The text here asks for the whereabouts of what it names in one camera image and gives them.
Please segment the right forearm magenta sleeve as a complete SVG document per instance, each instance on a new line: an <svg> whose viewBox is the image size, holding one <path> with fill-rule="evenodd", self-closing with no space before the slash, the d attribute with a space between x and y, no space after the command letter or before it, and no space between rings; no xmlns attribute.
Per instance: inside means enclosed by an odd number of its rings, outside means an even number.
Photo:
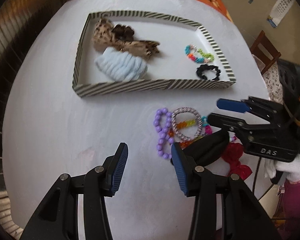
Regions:
<svg viewBox="0 0 300 240"><path fill-rule="evenodd" d="M285 183L283 210L287 219L283 239L300 239L300 182Z"/></svg>

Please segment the right white gloved hand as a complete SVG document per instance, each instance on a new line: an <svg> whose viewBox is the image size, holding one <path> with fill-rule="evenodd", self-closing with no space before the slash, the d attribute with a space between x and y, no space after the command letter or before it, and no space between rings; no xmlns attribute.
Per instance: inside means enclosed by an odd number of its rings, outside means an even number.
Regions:
<svg viewBox="0 0 300 240"><path fill-rule="evenodd" d="M277 172L286 172L287 180L291 183L300 182L300 154L297 154L295 159L290 162L282 162L277 160L266 159L264 163L264 176L269 179L275 178Z"/></svg>

